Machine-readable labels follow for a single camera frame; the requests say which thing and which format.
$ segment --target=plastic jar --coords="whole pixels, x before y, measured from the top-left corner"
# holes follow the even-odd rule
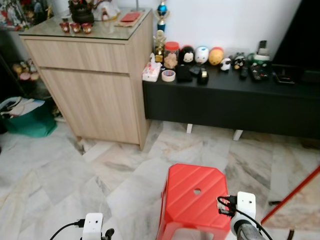
[[[179,59],[179,43],[168,41],[164,45],[164,67],[174,69]]]

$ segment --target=red plastic stool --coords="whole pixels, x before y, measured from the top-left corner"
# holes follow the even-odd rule
[[[224,240],[230,218],[219,214],[217,197],[228,194],[226,177],[216,168],[175,164],[170,167],[162,196],[156,240],[171,240],[180,228],[196,229]]]

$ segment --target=marble floor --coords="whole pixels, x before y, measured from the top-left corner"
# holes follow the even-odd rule
[[[245,131],[233,141],[232,129],[194,125],[186,134],[186,127],[153,121],[143,151],[97,142],[84,154],[64,123],[45,138],[0,135],[0,239],[50,239],[61,226],[101,212],[103,233],[114,228],[113,240],[154,240],[160,193],[175,163],[218,168],[230,194],[256,195],[260,221],[270,210],[268,201],[283,199],[320,164],[320,152],[294,137]],[[288,230],[269,233],[284,240]],[[69,227],[55,240],[81,236],[82,229]],[[297,231],[293,239],[319,235]]]

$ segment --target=tape roll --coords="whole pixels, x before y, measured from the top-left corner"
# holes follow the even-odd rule
[[[176,73],[172,70],[165,70],[161,74],[162,80],[165,82],[172,82],[176,79]]]

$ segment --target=yellow toy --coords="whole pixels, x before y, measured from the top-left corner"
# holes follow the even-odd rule
[[[224,58],[224,50],[221,47],[214,47],[209,53],[209,63],[215,66],[221,63]]]

